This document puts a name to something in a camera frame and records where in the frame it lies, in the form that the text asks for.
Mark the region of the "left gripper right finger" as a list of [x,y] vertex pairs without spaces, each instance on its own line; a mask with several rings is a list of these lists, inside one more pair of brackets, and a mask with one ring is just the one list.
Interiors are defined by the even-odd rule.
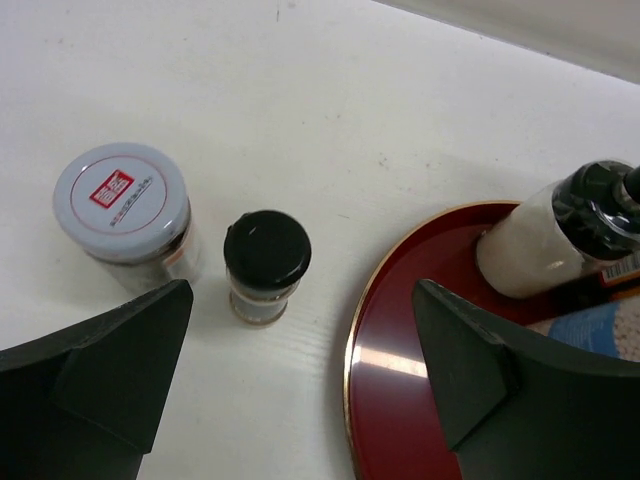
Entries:
[[445,442],[465,479],[635,479],[639,367],[481,309],[431,280],[412,304]]

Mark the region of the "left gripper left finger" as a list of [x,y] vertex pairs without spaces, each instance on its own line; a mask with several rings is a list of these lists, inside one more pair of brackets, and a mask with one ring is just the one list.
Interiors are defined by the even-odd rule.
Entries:
[[1,353],[4,479],[134,479],[153,448],[194,295],[174,280]]

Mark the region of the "silver-lid blue-label jar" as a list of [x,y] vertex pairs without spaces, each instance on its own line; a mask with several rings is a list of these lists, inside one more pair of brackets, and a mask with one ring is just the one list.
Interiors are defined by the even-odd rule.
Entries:
[[639,362],[639,297],[599,305],[528,326],[561,343]]

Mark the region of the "red-lid chili sauce jar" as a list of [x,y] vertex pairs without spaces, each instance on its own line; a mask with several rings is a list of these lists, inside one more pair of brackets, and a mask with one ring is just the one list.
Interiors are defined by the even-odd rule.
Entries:
[[562,285],[551,292],[557,314],[568,314],[639,295],[639,253],[597,274]]

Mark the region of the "black-top white salt grinder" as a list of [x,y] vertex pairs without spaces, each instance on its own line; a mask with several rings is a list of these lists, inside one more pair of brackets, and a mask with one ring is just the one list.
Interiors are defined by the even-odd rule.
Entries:
[[477,242],[498,293],[525,299],[598,273],[639,251],[639,169],[594,161],[533,195]]

